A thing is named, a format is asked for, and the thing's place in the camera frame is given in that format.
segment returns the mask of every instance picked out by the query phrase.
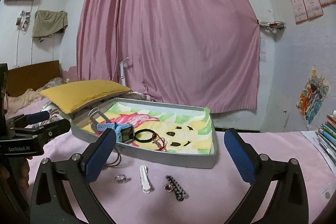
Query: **blue gripper pad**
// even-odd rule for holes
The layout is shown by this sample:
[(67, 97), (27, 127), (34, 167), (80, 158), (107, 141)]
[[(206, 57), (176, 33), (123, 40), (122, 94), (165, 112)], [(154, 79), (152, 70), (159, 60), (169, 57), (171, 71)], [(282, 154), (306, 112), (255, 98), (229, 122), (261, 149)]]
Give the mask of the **blue gripper pad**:
[(95, 143), (89, 144), (85, 149), (82, 154), (81, 168), (87, 184), (97, 180), (116, 142), (115, 131), (108, 128)]
[(248, 182), (252, 185), (255, 181), (256, 165), (247, 155), (248, 151), (245, 151), (246, 145), (249, 144), (245, 143), (234, 129), (225, 131), (224, 144), (235, 163), (241, 178), (244, 182)]
[(48, 111), (37, 112), (34, 114), (29, 114), (26, 116), (26, 120), (28, 124), (35, 124), (38, 122), (46, 121), (50, 118), (50, 114)]

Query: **gray box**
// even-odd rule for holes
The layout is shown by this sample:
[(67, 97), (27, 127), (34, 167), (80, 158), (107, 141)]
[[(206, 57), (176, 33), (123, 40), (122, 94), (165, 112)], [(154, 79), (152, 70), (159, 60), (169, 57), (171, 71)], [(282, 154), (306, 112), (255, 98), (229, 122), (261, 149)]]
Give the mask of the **gray box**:
[[(119, 102), (120, 104), (128, 107), (137, 107), (138, 109), (146, 109), (146, 110), (156, 110), (163, 113), (167, 112), (189, 116), (199, 116), (204, 113), (204, 108), (202, 107), (183, 106), (183, 105), (148, 102), (148, 101), (131, 100), (123, 98), (111, 99), (96, 108), (102, 112), (106, 112), (116, 102)], [(84, 140), (86, 142), (93, 143), (99, 137), (97, 135), (93, 135), (81, 129), (81, 127), (87, 125), (90, 122), (90, 119), (88, 117), (89, 112), (90, 111), (74, 119), (71, 124), (71, 130), (72, 134), (75, 137)], [(163, 151), (155, 151), (120, 142), (117, 142), (116, 146), (119, 149), (120, 153), (123, 155), (138, 158), (141, 160), (147, 160), (151, 162), (157, 162), (160, 164), (167, 164), (174, 166), (211, 169), (214, 167), (218, 159), (218, 142), (213, 122), (212, 122), (212, 145), (209, 155), (178, 154)]]

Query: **pink curtain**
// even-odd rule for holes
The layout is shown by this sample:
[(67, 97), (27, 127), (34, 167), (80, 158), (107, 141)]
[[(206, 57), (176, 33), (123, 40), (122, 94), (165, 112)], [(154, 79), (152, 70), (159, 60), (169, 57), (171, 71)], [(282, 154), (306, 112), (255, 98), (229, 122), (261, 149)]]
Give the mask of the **pink curtain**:
[(118, 80), (158, 102), (256, 109), (260, 32), (248, 0), (85, 0), (81, 80)]

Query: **wooden headboard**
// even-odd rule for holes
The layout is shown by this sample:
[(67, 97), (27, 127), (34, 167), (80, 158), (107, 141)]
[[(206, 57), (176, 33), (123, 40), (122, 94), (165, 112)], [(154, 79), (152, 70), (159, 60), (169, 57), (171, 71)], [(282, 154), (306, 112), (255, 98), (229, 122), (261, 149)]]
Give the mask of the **wooden headboard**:
[(56, 77), (62, 77), (58, 60), (11, 69), (7, 74), (7, 92), (18, 97), (27, 89), (37, 90)]

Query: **yellow pillow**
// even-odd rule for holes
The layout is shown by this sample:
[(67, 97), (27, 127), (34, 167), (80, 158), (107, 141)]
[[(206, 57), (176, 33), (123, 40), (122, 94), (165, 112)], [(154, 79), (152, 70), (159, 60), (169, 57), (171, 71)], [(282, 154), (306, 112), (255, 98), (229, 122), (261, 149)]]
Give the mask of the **yellow pillow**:
[(73, 113), (98, 99), (117, 97), (131, 89), (107, 80), (89, 80), (72, 82), (42, 90), (40, 94), (47, 97), (64, 113)]

